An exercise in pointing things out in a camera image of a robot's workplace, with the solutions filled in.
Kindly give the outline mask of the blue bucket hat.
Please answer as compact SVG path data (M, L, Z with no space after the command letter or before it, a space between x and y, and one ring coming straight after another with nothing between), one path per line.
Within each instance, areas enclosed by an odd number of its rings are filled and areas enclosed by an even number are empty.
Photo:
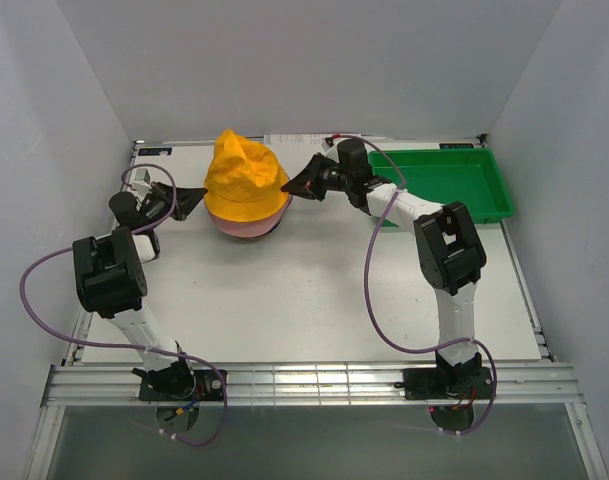
M281 220L277 221L264 235L270 235L271 233L273 233L281 224Z

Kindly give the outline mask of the pink bucket hat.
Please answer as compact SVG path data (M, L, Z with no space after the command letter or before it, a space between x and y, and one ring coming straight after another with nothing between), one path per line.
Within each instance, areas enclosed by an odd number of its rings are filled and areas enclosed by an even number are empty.
M277 222L282 221L283 216L290 207L287 202L276 213L261 220L250 222L235 222L220 218L209 212L208 216L217 230L229 237L241 240L258 240L266 237L264 234Z

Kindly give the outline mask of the yellow bucket hat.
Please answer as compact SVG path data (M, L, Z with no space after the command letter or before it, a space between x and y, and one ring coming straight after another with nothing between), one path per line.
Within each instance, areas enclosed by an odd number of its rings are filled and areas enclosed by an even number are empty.
M225 221L264 220L288 203L289 194L282 190L288 181L272 150L226 130L216 139L204 179L205 206Z

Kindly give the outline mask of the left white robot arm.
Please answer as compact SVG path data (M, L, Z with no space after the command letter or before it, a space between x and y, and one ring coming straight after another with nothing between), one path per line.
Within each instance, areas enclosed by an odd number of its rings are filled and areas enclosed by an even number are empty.
M85 311L96 313L118 328L131 345L141 345L143 367L133 373L161 395L190 397L197 385L179 343L161 333L144 304L148 293L143 265L159 258L159 238L150 227L170 214L184 221L202 201L205 188L179 188L154 182L142 201L129 191L113 195L109 208L116 228L100 238L87 237L72 245L78 299Z

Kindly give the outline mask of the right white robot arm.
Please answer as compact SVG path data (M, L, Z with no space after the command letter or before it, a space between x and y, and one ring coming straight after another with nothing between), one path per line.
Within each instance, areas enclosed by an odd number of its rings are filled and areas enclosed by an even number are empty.
M442 205L409 193L402 181L376 174L368 159L373 144L357 136L336 135L315 154L282 191L323 201L327 192L344 193L349 203L380 223L390 221L413 235L420 271L434 289L439 324L432 368L408 368L396 388L407 399L458 398L488 387L475 340L474 297L487 256L467 207Z

